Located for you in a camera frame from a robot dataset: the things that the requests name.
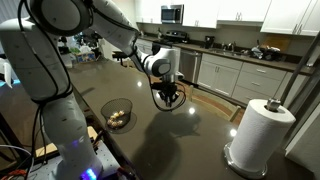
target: paper towel roll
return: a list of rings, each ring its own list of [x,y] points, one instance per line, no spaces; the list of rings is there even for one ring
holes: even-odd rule
[[[254,99],[248,104],[236,137],[230,146],[234,163],[248,172],[261,171],[295,121],[283,106],[278,112],[265,108],[267,100]]]

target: backsplash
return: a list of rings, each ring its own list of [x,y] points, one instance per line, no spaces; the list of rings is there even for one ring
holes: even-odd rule
[[[204,41],[205,36],[215,36],[215,43],[231,43],[236,42],[237,46],[252,48],[257,46],[257,40],[262,44],[268,35],[268,33],[261,33],[259,26],[233,26],[233,25],[221,25],[218,29],[211,28],[198,28],[198,27],[185,27],[177,24],[141,24],[138,23],[140,30],[147,33],[156,34],[158,27],[162,32],[167,30],[179,30],[185,31],[189,34],[190,39]],[[282,53],[290,54],[294,56],[303,56],[314,37],[309,36],[293,36],[293,35],[276,35],[289,40],[289,44],[286,50],[282,50]]]

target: kitchen counter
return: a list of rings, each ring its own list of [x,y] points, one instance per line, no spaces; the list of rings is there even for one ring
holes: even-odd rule
[[[142,40],[147,40],[147,41],[157,40],[157,38],[152,37],[152,36],[144,36],[144,37],[139,37],[139,38],[142,39]],[[202,52],[202,53],[212,54],[212,55],[215,55],[215,56],[221,56],[221,57],[225,57],[225,58],[230,58],[230,59],[234,59],[234,60],[238,60],[238,61],[258,64],[258,65],[267,66],[267,67],[271,67],[271,68],[276,68],[276,69],[289,71],[289,72],[293,72],[297,67],[297,64],[289,63],[289,62],[266,61],[266,60],[259,60],[259,59],[255,59],[255,58],[250,58],[250,57],[247,57],[247,56],[228,56],[228,55],[223,55],[221,53],[215,53],[215,52],[210,51],[208,49],[200,48],[199,45],[195,45],[195,44],[179,43],[179,44],[174,44],[173,46],[179,47],[179,48],[182,48],[182,49],[189,49],[189,50],[194,50],[194,51],[198,51],[198,52]],[[310,76],[313,73],[313,71],[314,71],[313,67],[305,66],[305,67],[303,67],[301,69],[300,74]]]
[[[111,61],[78,64],[69,74],[101,124],[106,121],[100,111],[108,101],[132,101],[134,127],[126,133],[110,133],[110,137],[143,179],[243,179],[222,155],[224,145],[232,141],[230,131],[237,129],[234,124],[190,101],[173,112],[160,112],[146,76]],[[313,179],[313,174],[278,150],[268,162],[265,179]]]

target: microwave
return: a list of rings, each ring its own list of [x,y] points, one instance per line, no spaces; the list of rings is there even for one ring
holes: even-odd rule
[[[163,5],[161,6],[161,22],[182,24],[183,5]]]

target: stove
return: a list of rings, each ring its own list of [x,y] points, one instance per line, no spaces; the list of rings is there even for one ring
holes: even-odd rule
[[[171,49],[173,44],[185,43],[188,41],[188,38],[189,36],[186,32],[169,30],[163,39],[152,41],[153,55],[157,54],[160,48]]]

